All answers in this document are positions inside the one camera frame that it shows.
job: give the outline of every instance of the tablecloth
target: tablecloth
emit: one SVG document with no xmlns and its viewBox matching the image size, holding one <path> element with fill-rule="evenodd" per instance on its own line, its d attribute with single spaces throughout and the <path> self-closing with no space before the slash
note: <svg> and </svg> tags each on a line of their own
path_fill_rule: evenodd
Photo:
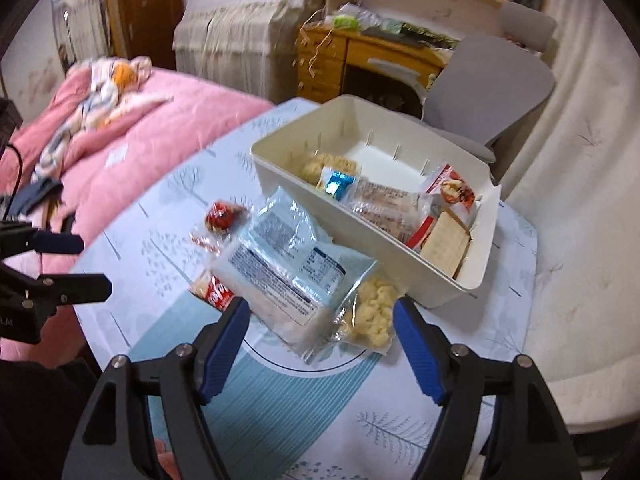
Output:
<svg viewBox="0 0 640 480">
<path fill-rule="evenodd" d="M 188 233 L 214 200 L 258 203 L 249 147 L 315 106 L 293 99 L 217 140 L 149 189 L 86 250 L 74 272 L 104 272 L 113 282 L 107 302 L 76 307 L 102 367 L 118 353 L 162 355 L 217 318 L 185 293 L 207 258 Z M 529 323 L 536 250 L 535 228 L 500 203 L 482 286 L 421 309 L 423 316 L 451 341 L 511 360 Z M 154 430 L 162 436 L 154 406 Z M 232 478 L 400 480 L 411 478 L 439 411 L 421 394 L 398 341 L 383 358 L 338 345 L 309 366 L 254 319 L 225 391 L 205 414 L 216 421 L 211 431 Z M 472 459 L 491 414 L 486 399 Z"/>
</svg>

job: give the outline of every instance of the white plastic bin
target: white plastic bin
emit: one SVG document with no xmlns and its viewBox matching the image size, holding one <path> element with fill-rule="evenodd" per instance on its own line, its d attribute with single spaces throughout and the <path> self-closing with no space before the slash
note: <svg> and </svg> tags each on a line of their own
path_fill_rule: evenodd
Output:
<svg viewBox="0 0 640 480">
<path fill-rule="evenodd" d="M 472 241 L 455 280 L 390 235 L 347 211 L 295 174 L 315 150 L 362 164 L 372 181 L 418 191 L 425 175 L 446 161 L 481 196 Z M 420 304 L 434 308 L 482 283 L 494 238 L 500 187 L 489 167 L 411 119 L 353 96 L 340 96 L 256 142 L 251 153 L 263 193 L 278 186 L 298 200 L 336 243 L 382 263 Z"/>
</svg>

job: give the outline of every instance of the pink blanket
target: pink blanket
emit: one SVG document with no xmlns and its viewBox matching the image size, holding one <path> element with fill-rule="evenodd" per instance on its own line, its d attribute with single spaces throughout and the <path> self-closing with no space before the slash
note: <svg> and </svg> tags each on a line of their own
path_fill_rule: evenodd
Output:
<svg viewBox="0 0 640 480">
<path fill-rule="evenodd" d="M 21 142 L 32 146 L 44 139 L 44 146 L 65 120 L 65 112 L 71 113 L 82 99 L 82 88 L 86 92 L 82 83 L 79 76 L 65 81 L 43 115 L 21 131 Z M 64 205 L 51 221 L 54 231 L 68 213 L 75 211 L 73 232 L 81 235 L 88 246 L 121 211 L 175 166 L 271 108 L 262 99 L 162 69 L 153 70 L 142 91 L 170 94 L 174 99 L 153 111 L 139 110 L 119 118 L 103 131 L 79 136 L 69 145 L 62 177 Z M 110 153 L 118 149 L 126 152 L 124 160 L 107 164 Z M 39 152 L 34 156 L 34 164 L 38 155 Z M 12 169 L 10 163 L 7 168 L 0 166 L 2 182 L 7 182 L 5 178 Z M 68 272 L 76 258 L 46 254 L 42 259 L 43 273 Z M 73 359 L 83 345 L 73 309 L 62 307 L 45 324 L 39 345 L 3 340 L 1 355 L 3 359 L 32 360 L 55 367 Z"/>
</svg>

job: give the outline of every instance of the white cloth cover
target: white cloth cover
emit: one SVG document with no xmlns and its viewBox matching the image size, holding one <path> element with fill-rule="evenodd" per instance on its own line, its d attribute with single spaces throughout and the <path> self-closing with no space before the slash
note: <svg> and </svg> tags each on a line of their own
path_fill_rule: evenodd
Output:
<svg viewBox="0 0 640 480">
<path fill-rule="evenodd" d="M 557 86 L 504 175 L 538 229 L 524 351 L 574 433 L 640 415 L 640 59 L 602 0 L 551 0 Z"/>
<path fill-rule="evenodd" d="M 64 27 L 64 12 L 68 11 L 68 33 Z M 66 45 L 76 61 L 96 59 L 108 54 L 107 40 L 100 12 L 100 0 L 64 0 L 56 9 L 59 41 Z"/>
<path fill-rule="evenodd" d="M 322 0 L 189 0 L 177 69 L 275 103 L 296 94 L 295 39 Z"/>
</svg>

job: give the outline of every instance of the wooden desk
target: wooden desk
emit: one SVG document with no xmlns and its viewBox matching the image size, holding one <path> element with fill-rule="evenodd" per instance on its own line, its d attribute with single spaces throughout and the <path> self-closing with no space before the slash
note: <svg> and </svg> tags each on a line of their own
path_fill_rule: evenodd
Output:
<svg viewBox="0 0 640 480">
<path fill-rule="evenodd" d="M 298 58 L 298 96 L 324 103 L 342 93 L 344 70 L 347 65 L 358 66 L 378 72 L 369 64 L 374 57 L 398 63 L 420 73 L 418 81 L 427 86 L 431 74 L 438 75 L 446 61 L 435 51 L 424 47 L 415 48 L 401 43 L 363 36 L 350 30 L 336 30 L 328 38 L 329 28 L 321 26 L 305 31 L 308 41 L 298 34 L 296 47 Z M 309 62 L 318 56 L 309 71 Z"/>
</svg>

